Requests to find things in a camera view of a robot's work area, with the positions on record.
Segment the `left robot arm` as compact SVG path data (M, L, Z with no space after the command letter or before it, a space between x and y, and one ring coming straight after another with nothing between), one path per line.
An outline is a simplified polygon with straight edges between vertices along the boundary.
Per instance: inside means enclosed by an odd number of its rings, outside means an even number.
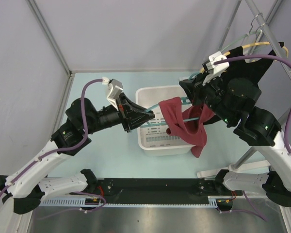
M99 111L88 98L81 97L72 102L65 114L66 122L33 159L13 175L0 175L0 200L4 204L11 201L15 214L34 210L48 197L94 193L97 179L89 169L83 169L72 179L59 178L56 185L50 184L45 177L90 144L89 135L116 125L122 125L129 133L155 118L153 111L132 102L124 93L115 100L115 105Z

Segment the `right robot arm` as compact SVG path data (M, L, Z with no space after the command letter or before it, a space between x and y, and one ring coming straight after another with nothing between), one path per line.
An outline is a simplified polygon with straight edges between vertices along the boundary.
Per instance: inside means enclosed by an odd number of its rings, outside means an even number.
M204 81L203 74L179 82L193 105L205 104L227 127L260 152L273 171L258 174L238 173L233 168L221 169L215 177L214 190L225 195L228 191L249 191L265 194L274 203L291 207L291 147L287 130L276 117L255 106L261 95L258 85L245 77L225 80L216 77Z

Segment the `teal plastic hanger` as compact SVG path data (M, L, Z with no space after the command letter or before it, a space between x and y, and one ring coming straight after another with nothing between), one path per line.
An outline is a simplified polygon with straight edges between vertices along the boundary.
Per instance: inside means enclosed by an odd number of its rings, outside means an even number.
M182 106L183 105L191 105L188 97L174 97L169 100L164 100L159 102L156 105L153 105L152 107L148 108L147 111L155 109L156 107L159 107L162 115L164 117L163 123L157 123L154 124L154 126L161 126L161 125L168 125L169 127L171 124L180 124L180 126L184 126L184 123L190 122L190 121L196 121L199 120L199 117L191 117L191 118L184 118L184 115L182 113Z

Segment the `pale green plastic hanger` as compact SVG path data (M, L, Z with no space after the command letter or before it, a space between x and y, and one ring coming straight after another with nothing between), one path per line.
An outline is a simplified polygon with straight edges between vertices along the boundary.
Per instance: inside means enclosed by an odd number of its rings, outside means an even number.
M256 31L252 31L250 33L245 33L242 36L238 37L237 39L235 39L234 41L230 42L228 45L226 45L225 47L219 49L220 52L226 51L229 47L231 47L232 45L238 43L239 41L243 41L244 39L255 35L255 36L259 36L260 34L262 34L262 30L258 29Z

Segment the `red tank top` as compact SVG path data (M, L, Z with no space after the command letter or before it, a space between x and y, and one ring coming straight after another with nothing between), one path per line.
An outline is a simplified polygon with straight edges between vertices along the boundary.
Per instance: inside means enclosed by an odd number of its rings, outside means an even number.
M214 116L214 112L205 104L192 105L187 110L182 111L184 118L199 117L199 120L180 124L171 124L166 133L171 136L178 136L186 143L193 145L191 153L194 157L199 158L203 148L207 143L207 133L204 128L204 122Z

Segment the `black tank top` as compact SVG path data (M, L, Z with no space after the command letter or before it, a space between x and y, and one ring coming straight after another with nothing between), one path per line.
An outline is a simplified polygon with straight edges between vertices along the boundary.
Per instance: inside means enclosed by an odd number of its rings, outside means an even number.
M243 48L241 46L236 47L229 51L229 55L225 55L227 58L233 58L238 56L244 56ZM259 81L269 69L273 60L259 59L258 61L247 63L245 60L239 60L229 63L228 69L220 76L219 87L223 90L226 89L227 84L234 78L245 78L249 80L255 87L259 88ZM221 119L214 115L211 119L204 122L204 125L214 124Z

